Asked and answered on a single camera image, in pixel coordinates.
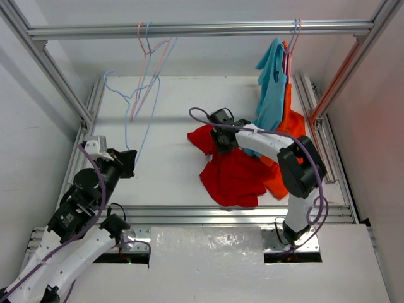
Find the red t shirt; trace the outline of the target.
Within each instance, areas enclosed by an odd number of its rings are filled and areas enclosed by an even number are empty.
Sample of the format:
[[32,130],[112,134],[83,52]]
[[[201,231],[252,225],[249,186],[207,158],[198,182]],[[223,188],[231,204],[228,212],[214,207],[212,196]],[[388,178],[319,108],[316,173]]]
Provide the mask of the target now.
[[199,178],[219,205],[253,208],[258,197],[270,192],[276,199],[287,195],[279,165],[268,157],[250,156],[239,148],[219,154],[210,135],[213,128],[201,126],[187,134],[188,140],[210,160]]

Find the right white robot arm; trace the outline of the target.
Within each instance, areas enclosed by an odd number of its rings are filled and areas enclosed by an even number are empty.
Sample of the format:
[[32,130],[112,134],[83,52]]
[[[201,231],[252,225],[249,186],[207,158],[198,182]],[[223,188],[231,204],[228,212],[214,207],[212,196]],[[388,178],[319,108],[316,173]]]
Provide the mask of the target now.
[[318,222],[326,205],[322,188],[326,167],[311,139],[265,131],[245,119],[235,121],[224,109],[206,117],[213,126],[211,135],[219,152],[245,148],[278,164],[283,185],[288,191],[283,236],[294,245]]

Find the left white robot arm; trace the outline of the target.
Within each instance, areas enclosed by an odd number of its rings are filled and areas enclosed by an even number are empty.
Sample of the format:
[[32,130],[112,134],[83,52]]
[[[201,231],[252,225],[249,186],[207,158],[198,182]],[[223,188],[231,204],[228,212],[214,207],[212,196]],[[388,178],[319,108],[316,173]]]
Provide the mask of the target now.
[[80,170],[46,225],[42,240],[1,302],[66,302],[76,279],[130,231],[116,214],[99,218],[121,179],[134,176],[136,150],[82,149],[91,167]]

